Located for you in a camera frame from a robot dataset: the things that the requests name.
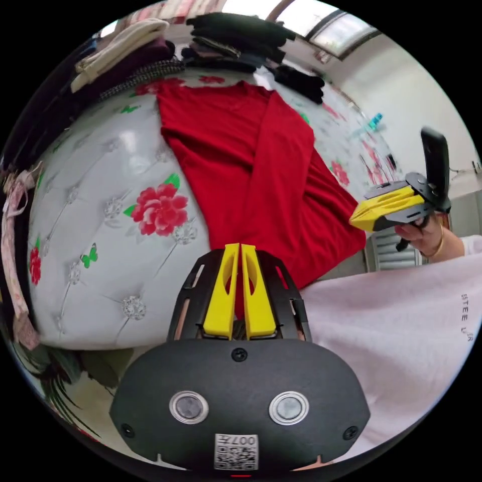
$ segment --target beige folded cloth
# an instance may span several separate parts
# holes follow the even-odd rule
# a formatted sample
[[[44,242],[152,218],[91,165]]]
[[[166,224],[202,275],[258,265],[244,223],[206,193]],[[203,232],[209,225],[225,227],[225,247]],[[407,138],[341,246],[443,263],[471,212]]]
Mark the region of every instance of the beige folded cloth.
[[[145,19],[127,27],[105,49],[75,65],[75,71],[79,75],[70,84],[70,89],[77,92],[91,84],[130,53],[161,36],[168,27],[168,22],[159,19]]]

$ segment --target green butterfly print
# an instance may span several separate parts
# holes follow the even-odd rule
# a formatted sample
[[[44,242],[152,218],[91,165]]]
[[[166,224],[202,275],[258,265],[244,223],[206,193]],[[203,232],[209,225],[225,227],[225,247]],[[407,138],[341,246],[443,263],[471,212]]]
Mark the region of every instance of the green butterfly print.
[[[90,248],[89,254],[82,255],[80,257],[80,260],[82,261],[85,268],[88,268],[91,262],[95,263],[98,259],[99,256],[97,255],[97,245],[95,243]]]
[[[126,105],[120,113],[123,114],[124,112],[131,113],[134,112],[136,109],[138,109],[140,105],[135,105],[134,107],[131,107],[130,105]]]

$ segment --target sticker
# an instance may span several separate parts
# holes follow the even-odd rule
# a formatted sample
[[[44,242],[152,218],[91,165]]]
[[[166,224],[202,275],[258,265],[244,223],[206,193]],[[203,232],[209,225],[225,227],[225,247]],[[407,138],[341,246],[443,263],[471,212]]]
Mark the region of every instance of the sticker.
[[[216,433],[214,468],[218,470],[258,470],[258,436]]]

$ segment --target green leaf print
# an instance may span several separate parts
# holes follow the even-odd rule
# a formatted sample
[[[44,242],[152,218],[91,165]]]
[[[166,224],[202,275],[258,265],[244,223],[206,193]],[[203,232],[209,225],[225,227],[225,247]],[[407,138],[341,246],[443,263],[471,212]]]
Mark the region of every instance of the green leaf print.
[[[300,115],[301,115],[301,117],[303,117],[303,119],[305,119],[306,123],[308,125],[310,125],[310,120],[308,119],[308,116],[306,114],[304,114],[303,112],[300,112]]]
[[[44,178],[44,174],[45,172],[43,172],[40,176],[39,176],[39,179],[37,181],[37,189],[40,187],[40,184],[42,183],[42,179]]]
[[[131,107],[130,105],[126,105],[121,111],[120,113],[123,114],[124,112],[127,112],[128,114],[131,113],[131,112],[134,112],[136,109],[138,109],[140,107],[140,105],[134,105],[133,107]]]
[[[163,184],[172,184],[176,189],[179,189],[179,186],[181,184],[179,180],[179,176],[177,174],[171,174]]]
[[[125,211],[124,211],[124,214],[126,216],[129,216],[132,214],[132,211],[134,211],[135,207],[137,206],[137,204],[133,204],[132,206],[129,206]]]

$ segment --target gold bracelet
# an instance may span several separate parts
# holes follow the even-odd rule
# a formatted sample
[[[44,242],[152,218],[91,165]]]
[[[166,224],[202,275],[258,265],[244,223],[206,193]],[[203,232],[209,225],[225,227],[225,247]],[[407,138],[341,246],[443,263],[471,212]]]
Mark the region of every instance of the gold bracelet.
[[[443,248],[443,226],[440,224],[440,229],[442,230],[442,238],[440,239],[440,243],[438,244],[437,246],[437,249],[435,250],[435,252],[433,254],[431,254],[430,256],[427,256],[426,254],[420,252],[420,254],[425,258],[425,259],[431,259],[433,258],[434,256],[437,256],[441,251],[442,251],[442,248]]]

